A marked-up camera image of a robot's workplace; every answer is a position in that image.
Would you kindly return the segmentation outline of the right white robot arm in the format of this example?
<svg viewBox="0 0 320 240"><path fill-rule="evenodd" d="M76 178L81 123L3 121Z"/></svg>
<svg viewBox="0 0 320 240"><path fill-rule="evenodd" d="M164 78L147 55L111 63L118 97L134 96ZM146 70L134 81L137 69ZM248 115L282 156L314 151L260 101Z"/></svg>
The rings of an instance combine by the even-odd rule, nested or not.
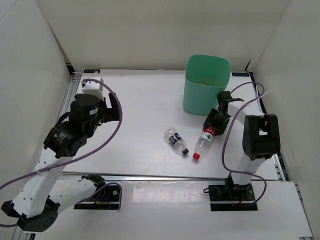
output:
<svg viewBox="0 0 320 240"><path fill-rule="evenodd" d="M217 95L218 107L207 116L203 128L213 136L231 134L235 121L243 125L243 155L235 170L230 170L223 185L210 185L208 192L213 202L254 201L252 178L258 168L281 148L278 118L251 108L241 98L233 98L230 91Z"/></svg>

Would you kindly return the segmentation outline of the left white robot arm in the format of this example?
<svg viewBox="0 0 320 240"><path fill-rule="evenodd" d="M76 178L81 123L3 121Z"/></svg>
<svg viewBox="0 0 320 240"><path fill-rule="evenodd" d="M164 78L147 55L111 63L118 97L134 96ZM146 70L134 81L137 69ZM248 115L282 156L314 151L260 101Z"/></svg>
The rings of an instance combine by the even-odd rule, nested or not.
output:
<svg viewBox="0 0 320 240"><path fill-rule="evenodd" d="M4 188L19 180L28 179L20 193L1 206L1 210L7 216L17 219L16 226L21 230L44 232L65 209L82 202L104 199L108 184L99 174L82 176L74 186L60 194L53 195L51 190L65 166L100 151L120 129L117 126L101 146L83 156L75 157L99 126L112 121L122 123L123 112L120 101L115 93L110 92L108 95L111 107L107 107L102 93L77 94L70 105L70 111L58 119L45 138L44 148L33 172L1 186Z"/></svg>

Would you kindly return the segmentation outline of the red label water bottle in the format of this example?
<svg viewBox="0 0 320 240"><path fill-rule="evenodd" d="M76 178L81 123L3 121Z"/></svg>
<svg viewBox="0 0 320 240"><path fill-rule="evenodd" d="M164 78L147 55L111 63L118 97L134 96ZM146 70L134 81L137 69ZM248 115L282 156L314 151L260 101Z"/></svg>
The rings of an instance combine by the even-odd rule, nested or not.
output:
<svg viewBox="0 0 320 240"><path fill-rule="evenodd" d="M195 161L198 161L208 153L215 134L216 130L210 124L203 129L194 147L192 158Z"/></svg>

